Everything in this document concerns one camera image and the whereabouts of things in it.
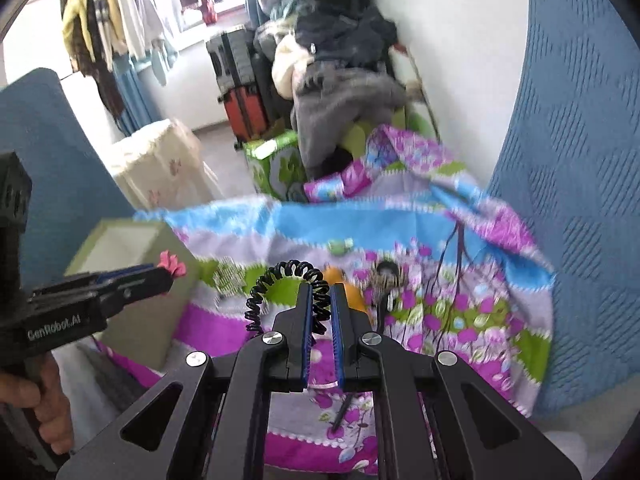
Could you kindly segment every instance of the floor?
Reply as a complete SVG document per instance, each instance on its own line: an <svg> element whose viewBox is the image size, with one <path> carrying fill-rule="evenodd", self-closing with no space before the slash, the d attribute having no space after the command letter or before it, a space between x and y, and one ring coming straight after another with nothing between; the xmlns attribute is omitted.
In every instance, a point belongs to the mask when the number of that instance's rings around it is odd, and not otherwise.
<svg viewBox="0 0 640 480"><path fill-rule="evenodd" d="M254 183L242 152L236 152L236 136L228 124L196 133L202 143L204 162L217 178L224 198L255 194Z"/></svg>

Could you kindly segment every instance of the white wall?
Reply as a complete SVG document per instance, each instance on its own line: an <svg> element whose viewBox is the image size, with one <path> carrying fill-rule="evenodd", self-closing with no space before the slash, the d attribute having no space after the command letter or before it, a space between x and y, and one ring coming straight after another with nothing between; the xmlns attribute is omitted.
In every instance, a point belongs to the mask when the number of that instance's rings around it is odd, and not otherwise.
<svg viewBox="0 0 640 480"><path fill-rule="evenodd" d="M227 120L224 105L218 103L220 90L205 40L248 19L243 9L223 16L216 25L199 25L185 31L176 40L180 57L168 73L164 87L151 68L140 72L140 81L158 105L162 117L179 119L191 130Z"/></svg>
<svg viewBox="0 0 640 480"><path fill-rule="evenodd" d="M104 160L109 146L124 139L113 117L100 100L92 77L77 72L61 81L62 89L95 152Z"/></svg>
<svg viewBox="0 0 640 480"><path fill-rule="evenodd" d="M414 55L444 143L481 184L520 84L529 0L375 0Z"/></svg>
<svg viewBox="0 0 640 480"><path fill-rule="evenodd" d="M24 6L3 44L8 83L39 67L54 70L60 78L72 73L62 41L60 0L38 0Z"/></svg>

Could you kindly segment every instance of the red cloth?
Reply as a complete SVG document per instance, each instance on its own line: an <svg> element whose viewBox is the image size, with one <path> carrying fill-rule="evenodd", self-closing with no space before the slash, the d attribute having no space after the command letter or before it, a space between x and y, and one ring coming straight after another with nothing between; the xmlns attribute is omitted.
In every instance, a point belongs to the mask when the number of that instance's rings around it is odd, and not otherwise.
<svg viewBox="0 0 640 480"><path fill-rule="evenodd" d="M214 0L201 0L200 12L202 12L202 21L207 25L213 25L218 20L218 15L213 8Z"/></svg>

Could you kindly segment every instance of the luggage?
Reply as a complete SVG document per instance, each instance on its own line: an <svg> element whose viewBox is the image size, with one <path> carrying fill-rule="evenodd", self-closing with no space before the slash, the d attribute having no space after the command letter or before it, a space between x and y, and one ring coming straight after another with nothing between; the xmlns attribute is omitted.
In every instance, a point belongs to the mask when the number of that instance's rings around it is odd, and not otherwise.
<svg viewBox="0 0 640 480"><path fill-rule="evenodd" d="M279 117L288 122L290 114L290 104L273 96L271 64L264 55L255 53L254 34L241 25L207 41L222 95L218 101L225 105L238 148L260 137Z"/></svg>
<svg viewBox="0 0 640 480"><path fill-rule="evenodd" d="M249 50L254 42L254 34L254 30L239 25L207 41L207 51L222 95L232 88L255 82L252 53Z"/></svg>
<svg viewBox="0 0 640 480"><path fill-rule="evenodd" d="M269 128L255 83L233 88L219 101L224 103L231 129L240 143L257 139Z"/></svg>

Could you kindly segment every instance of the blue curtain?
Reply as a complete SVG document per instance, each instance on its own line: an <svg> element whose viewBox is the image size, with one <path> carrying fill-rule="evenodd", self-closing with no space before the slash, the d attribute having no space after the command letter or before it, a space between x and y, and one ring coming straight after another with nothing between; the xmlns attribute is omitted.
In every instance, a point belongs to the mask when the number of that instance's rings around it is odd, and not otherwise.
<svg viewBox="0 0 640 480"><path fill-rule="evenodd" d="M156 104L140 82L129 54L113 60L113 75L125 105L117 121L124 134L130 136L143 126L162 120Z"/></svg>

